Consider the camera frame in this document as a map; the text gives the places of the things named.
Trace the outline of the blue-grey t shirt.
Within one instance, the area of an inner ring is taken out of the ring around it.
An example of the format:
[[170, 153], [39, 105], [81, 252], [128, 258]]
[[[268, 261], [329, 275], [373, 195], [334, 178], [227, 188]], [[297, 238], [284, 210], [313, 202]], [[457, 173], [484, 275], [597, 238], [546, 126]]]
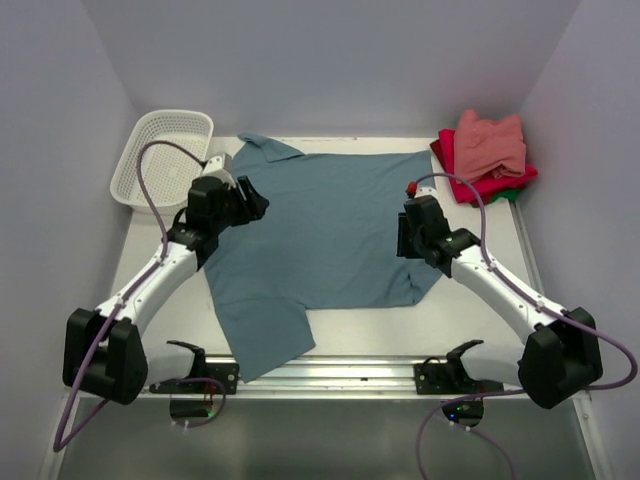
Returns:
[[438, 282], [439, 271], [396, 253], [408, 183], [432, 184], [429, 152], [307, 154], [258, 134], [241, 141], [233, 170], [269, 205], [221, 234], [204, 275], [244, 380], [314, 347], [309, 311], [412, 306]]

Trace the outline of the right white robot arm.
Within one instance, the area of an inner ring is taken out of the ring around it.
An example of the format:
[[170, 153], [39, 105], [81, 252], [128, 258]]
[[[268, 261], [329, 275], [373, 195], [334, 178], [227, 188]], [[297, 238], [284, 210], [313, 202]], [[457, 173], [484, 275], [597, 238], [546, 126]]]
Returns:
[[426, 379], [461, 393], [489, 382], [519, 386], [535, 404], [551, 409], [602, 377], [593, 317], [536, 292], [484, 252], [469, 230], [451, 230], [434, 196], [405, 202], [398, 215], [397, 254], [421, 259], [472, 291], [521, 341], [518, 347], [465, 342], [443, 363], [426, 360], [420, 368]]

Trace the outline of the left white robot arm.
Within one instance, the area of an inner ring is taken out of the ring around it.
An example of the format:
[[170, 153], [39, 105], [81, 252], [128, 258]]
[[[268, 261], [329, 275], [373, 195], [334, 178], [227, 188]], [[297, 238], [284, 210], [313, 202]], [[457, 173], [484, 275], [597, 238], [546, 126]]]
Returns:
[[268, 206], [246, 176], [223, 173], [194, 180], [186, 206], [163, 229], [161, 244], [144, 269], [98, 307], [78, 308], [70, 315], [64, 384], [121, 405], [159, 383], [175, 382], [189, 393], [201, 390], [208, 379], [202, 348], [169, 340], [147, 349], [143, 334], [171, 295], [218, 249], [222, 232], [262, 219]]

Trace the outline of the white plastic basket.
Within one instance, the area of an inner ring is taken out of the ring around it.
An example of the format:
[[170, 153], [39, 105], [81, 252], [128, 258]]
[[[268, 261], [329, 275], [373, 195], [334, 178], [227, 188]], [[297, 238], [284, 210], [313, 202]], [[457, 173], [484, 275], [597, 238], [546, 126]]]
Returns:
[[142, 116], [134, 126], [110, 183], [113, 199], [145, 214], [151, 212], [137, 177], [138, 154], [144, 151], [142, 178], [151, 199], [162, 216], [172, 216], [186, 204], [187, 191], [202, 167], [173, 148], [173, 143], [208, 159], [214, 132], [213, 120], [197, 111], [164, 109]]

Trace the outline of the folded red shirt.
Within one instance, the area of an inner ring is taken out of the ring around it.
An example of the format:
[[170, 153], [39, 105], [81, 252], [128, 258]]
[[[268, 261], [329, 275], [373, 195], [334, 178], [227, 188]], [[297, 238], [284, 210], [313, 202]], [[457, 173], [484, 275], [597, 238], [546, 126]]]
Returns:
[[[454, 173], [454, 136], [452, 129], [443, 129], [438, 133], [438, 139], [430, 144], [432, 152], [437, 157], [442, 169], [449, 174]], [[491, 174], [486, 174], [479, 180], [472, 183], [480, 194], [484, 204], [492, 194], [511, 188], [523, 190], [530, 182], [538, 177], [538, 170], [532, 165], [525, 166], [525, 173], [521, 177], [501, 177], [494, 178]], [[478, 202], [472, 191], [464, 184], [454, 179], [449, 179], [449, 186], [458, 204], [470, 204], [478, 206]]]

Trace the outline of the folded green shirt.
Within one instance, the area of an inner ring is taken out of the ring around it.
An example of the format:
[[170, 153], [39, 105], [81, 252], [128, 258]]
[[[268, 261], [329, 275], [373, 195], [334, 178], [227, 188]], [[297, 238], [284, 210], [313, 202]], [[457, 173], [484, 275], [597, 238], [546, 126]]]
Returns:
[[487, 200], [487, 204], [492, 204], [502, 199], [508, 202], [515, 202], [519, 198], [521, 193], [522, 193], [522, 190], [518, 188], [505, 189], [495, 194], [492, 194]]

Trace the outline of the folded salmon pink shirt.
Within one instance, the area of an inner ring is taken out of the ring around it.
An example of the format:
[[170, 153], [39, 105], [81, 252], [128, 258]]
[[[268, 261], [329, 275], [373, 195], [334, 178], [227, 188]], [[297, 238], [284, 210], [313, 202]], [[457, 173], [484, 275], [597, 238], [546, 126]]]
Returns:
[[490, 120], [467, 109], [454, 133], [454, 174], [469, 182], [487, 174], [496, 179], [522, 177], [526, 150], [519, 115]]

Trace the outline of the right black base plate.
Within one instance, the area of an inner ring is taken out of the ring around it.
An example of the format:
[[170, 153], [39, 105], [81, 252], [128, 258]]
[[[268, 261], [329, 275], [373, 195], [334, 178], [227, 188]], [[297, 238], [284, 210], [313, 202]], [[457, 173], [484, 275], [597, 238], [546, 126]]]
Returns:
[[435, 358], [413, 365], [418, 395], [454, 395], [502, 392], [504, 385], [490, 380], [473, 380], [460, 367]]

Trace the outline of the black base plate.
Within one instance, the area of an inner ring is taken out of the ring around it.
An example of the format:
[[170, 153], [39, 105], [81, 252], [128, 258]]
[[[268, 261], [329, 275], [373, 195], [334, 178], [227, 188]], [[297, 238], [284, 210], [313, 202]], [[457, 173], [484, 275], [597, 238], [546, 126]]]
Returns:
[[490, 380], [473, 380], [460, 367], [435, 358], [413, 365], [418, 395], [454, 395], [502, 392], [504, 385]]
[[197, 381], [197, 378], [210, 378], [222, 385], [227, 395], [235, 395], [239, 379], [237, 363], [205, 363], [186, 379], [166, 380], [152, 384], [149, 391], [153, 394], [217, 394], [221, 387], [210, 382]]

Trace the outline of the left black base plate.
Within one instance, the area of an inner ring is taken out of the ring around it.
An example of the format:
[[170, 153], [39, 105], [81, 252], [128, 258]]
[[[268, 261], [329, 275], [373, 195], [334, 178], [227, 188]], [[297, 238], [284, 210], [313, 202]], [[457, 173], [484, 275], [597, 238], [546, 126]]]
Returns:
[[197, 381], [197, 378], [210, 378], [222, 385], [227, 395], [235, 395], [239, 379], [237, 363], [205, 363], [186, 379], [166, 380], [152, 384], [149, 391], [153, 394], [217, 394], [221, 387], [210, 382]]

